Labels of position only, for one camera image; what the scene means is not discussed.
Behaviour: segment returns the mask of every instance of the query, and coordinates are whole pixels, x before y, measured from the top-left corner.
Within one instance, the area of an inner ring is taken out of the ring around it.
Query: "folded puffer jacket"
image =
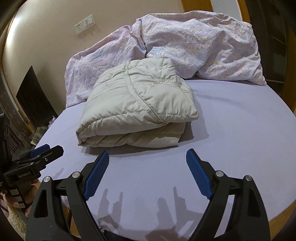
[[[76,131],[80,146],[177,145],[198,119],[194,95],[169,58],[120,64],[97,80]]]

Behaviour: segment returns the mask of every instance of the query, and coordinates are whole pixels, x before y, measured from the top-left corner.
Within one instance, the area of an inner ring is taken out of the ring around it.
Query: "bedroom furniture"
[[[190,148],[229,176],[251,175],[269,220],[296,199],[296,119],[280,97],[267,85],[187,82],[200,118],[187,126],[178,147],[106,149],[109,167],[88,201],[102,228],[132,240],[188,239],[207,206],[186,166]],[[66,178],[102,150],[77,146],[75,130],[84,104],[67,108],[38,144],[61,145],[65,151],[42,171],[42,178]],[[226,228],[232,202],[229,198],[217,235]]]
[[[13,14],[24,3],[24,0],[15,1],[2,1],[0,3],[0,36],[9,24]],[[22,141],[23,145],[27,148],[31,148],[29,136],[30,130],[27,128],[27,124],[23,120],[18,108],[11,100],[11,95],[6,91],[7,86],[5,80],[3,80],[4,71],[2,64],[0,65],[0,106],[1,109],[10,120],[11,128],[17,133],[18,138]]]
[[[291,241],[296,237],[296,210],[293,211],[291,217],[281,229],[281,231],[277,234],[277,236],[273,239],[273,241]]]
[[[53,117],[58,117],[38,82],[33,66],[26,73],[16,97],[35,128],[48,126]]]
[[[250,22],[258,42],[263,75],[267,84],[281,96],[286,71],[288,25],[270,0],[246,0]]]
[[[0,114],[0,141],[0,165],[2,165],[5,158],[12,159],[12,155],[21,144],[21,140],[10,128],[9,119],[5,114]]]

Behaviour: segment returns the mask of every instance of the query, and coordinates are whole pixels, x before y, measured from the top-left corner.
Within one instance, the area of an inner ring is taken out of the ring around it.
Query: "wall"
[[[0,34],[0,60],[2,58],[2,53],[3,53],[2,49],[3,49],[3,46],[5,44],[5,37],[6,37],[6,34],[7,34],[7,30],[8,30],[8,26],[4,29],[3,33]]]
[[[242,15],[237,0],[211,0],[214,12],[225,13],[242,21]]]
[[[12,95],[32,65],[60,114],[66,103],[64,73],[70,57],[151,12],[181,13],[183,8],[180,0],[28,0],[15,16],[3,53]],[[96,25],[75,35],[73,26],[90,14]]]

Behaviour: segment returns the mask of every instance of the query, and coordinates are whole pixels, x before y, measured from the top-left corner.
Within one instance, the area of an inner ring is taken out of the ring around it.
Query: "light switch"
[[[88,28],[90,28],[91,26],[95,25],[95,21],[94,21],[94,17],[93,15],[89,15],[88,17],[86,17],[85,19],[81,20],[79,23],[77,23],[74,26],[74,31],[75,33],[78,35],[81,32],[87,30]]]
[[[91,17],[91,16],[89,16],[89,17],[87,18],[87,23],[88,23],[88,24],[92,24],[92,23],[93,23],[93,20],[92,20],[92,17]]]

